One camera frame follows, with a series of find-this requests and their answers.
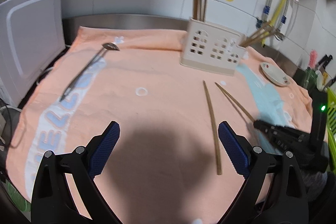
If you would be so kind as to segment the white floral ceramic plate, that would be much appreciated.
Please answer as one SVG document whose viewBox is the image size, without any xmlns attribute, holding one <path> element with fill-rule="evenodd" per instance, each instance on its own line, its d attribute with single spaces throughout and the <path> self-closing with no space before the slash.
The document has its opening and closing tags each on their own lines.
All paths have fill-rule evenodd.
<svg viewBox="0 0 336 224">
<path fill-rule="evenodd" d="M 262 62 L 260 67 L 266 78 L 273 84 L 280 87 L 290 85 L 289 76 L 285 74 L 284 71 L 282 71 L 280 68 L 267 62 Z"/>
</svg>

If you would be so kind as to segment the white microwave oven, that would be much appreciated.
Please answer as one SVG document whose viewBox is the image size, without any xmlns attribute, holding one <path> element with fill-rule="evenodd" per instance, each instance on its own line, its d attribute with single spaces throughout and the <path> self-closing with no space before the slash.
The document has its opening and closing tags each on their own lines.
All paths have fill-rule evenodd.
<svg viewBox="0 0 336 224">
<path fill-rule="evenodd" d="M 65 47 L 61 0 L 1 3 L 1 98 L 18 106 Z"/>
</svg>

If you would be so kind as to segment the peach printed towel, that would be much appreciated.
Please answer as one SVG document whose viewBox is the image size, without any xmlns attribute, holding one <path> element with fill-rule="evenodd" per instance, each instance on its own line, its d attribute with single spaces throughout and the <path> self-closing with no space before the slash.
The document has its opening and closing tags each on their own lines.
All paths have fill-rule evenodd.
<svg viewBox="0 0 336 224">
<path fill-rule="evenodd" d="M 82 27 L 69 51 L 23 108 L 6 159 L 11 182 L 31 199 L 44 152 L 72 152 L 111 121 L 120 138 L 95 183 L 123 223 L 216 223 L 243 183 L 215 147 L 203 80 L 217 123 L 256 144 L 249 119 L 234 110 L 223 85 L 255 118 L 309 132 L 311 99 L 291 82 L 264 78 L 265 59 L 248 48 L 233 76 L 180 64 L 184 31 Z"/>
</svg>

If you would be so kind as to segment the black handled knife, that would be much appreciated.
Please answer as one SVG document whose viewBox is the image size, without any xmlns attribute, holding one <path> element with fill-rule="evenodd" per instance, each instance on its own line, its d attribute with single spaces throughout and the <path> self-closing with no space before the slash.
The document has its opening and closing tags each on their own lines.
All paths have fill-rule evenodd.
<svg viewBox="0 0 336 224">
<path fill-rule="evenodd" d="M 333 59 L 333 55 L 325 55 L 320 61 L 317 63 L 316 69 L 320 71 L 324 71 L 325 68 L 329 65 L 331 60 Z"/>
</svg>

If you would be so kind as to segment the green dish rack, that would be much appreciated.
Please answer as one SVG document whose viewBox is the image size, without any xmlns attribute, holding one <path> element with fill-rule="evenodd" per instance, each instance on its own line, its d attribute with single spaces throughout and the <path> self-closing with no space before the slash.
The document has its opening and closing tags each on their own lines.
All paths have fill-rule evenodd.
<svg viewBox="0 0 336 224">
<path fill-rule="evenodd" d="M 330 153 L 330 170 L 335 173 L 336 165 L 336 146 L 335 146 L 335 132 L 336 132 L 336 98 L 335 93 L 331 88 L 327 88 L 327 121 L 326 129 L 328 136 L 328 146 Z"/>
</svg>

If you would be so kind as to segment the cream plastic utensil holder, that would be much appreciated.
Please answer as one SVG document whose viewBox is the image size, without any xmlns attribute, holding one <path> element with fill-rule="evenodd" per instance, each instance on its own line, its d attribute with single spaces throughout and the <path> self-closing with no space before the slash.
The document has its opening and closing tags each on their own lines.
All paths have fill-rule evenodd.
<svg viewBox="0 0 336 224">
<path fill-rule="evenodd" d="M 201 71 L 233 76 L 245 48 L 246 36 L 218 24 L 190 19 L 180 64 Z"/>
</svg>

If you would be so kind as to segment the pink bottle brush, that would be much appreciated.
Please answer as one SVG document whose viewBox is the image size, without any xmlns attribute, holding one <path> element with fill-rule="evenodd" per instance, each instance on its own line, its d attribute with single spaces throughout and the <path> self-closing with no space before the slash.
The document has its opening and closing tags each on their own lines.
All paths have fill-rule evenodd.
<svg viewBox="0 0 336 224">
<path fill-rule="evenodd" d="M 317 62 L 317 56 L 318 56 L 318 53 L 316 50 L 312 50 L 310 52 L 310 59 L 309 59 L 309 64 L 308 64 L 308 67 L 310 69 L 313 69 L 316 65 L 316 62 Z"/>
</svg>

